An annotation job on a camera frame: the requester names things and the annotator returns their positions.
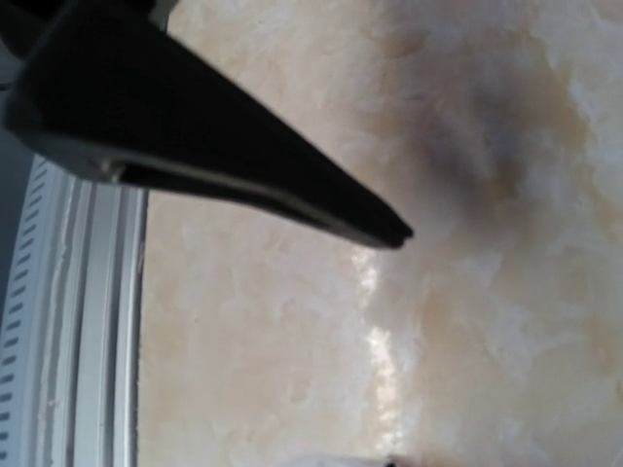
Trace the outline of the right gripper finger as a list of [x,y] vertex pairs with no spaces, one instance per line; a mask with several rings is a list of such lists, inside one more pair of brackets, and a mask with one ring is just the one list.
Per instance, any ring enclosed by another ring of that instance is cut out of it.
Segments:
[[169,1],[5,1],[3,127],[70,173],[237,202],[373,248],[413,230],[165,32]]

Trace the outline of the white pill bottle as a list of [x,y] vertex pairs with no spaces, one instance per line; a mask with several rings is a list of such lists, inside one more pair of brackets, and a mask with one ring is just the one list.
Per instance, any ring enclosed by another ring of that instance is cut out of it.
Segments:
[[285,463],[288,467],[393,467],[391,459],[335,456],[329,454],[308,454]]

